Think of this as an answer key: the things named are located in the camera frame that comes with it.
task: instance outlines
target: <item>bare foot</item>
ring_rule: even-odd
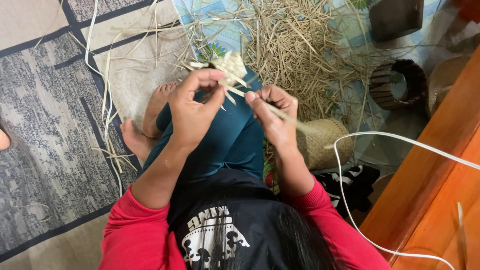
[[[7,149],[10,146],[10,138],[0,129],[0,151]]]
[[[176,83],[159,86],[155,89],[144,114],[142,133],[150,138],[159,139],[163,132],[156,127],[156,118],[168,101],[168,94],[177,87]]]
[[[120,129],[128,149],[139,159],[145,161],[157,140],[138,133],[133,126],[132,118],[121,124]]]

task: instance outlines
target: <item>wooden table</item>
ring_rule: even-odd
[[[419,142],[480,164],[480,47]],[[480,270],[480,171],[414,146],[360,230],[390,250],[442,257],[463,269],[458,213],[463,207],[468,270]],[[449,270],[442,262],[382,253],[395,270]]]

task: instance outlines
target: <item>black t-shirt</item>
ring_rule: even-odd
[[[169,229],[188,269],[211,263],[241,263],[242,269],[286,269],[276,229],[285,207],[263,181],[246,172],[220,169],[216,174],[177,185],[168,213]],[[213,253],[221,254],[212,262]]]

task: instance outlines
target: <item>red sleeve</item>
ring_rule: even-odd
[[[127,192],[115,203],[104,230],[99,270],[186,269],[167,214],[148,209]]]
[[[315,180],[315,186],[307,195],[287,198],[287,201],[301,214],[312,217],[334,257],[348,270],[391,269],[375,247],[338,214],[318,181]]]

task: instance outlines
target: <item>hand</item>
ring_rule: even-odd
[[[283,120],[273,114],[265,101],[285,112],[290,118],[297,118],[298,100],[283,89],[268,85],[257,92],[248,92],[247,103],[253,109],[253,116],[264,126],[265,135],[278,152],[297,149],[295,123]]]
[[[218,85],[218,80],[224,76],[223,72],[215,69],[195,70],[170,93],[168,103],[173,124],[170,141],[190,152],[197,148],[225,99],[225,89]],[[193,101],[197,89],[208,92],[209,86],[214,92],[205,104]]]

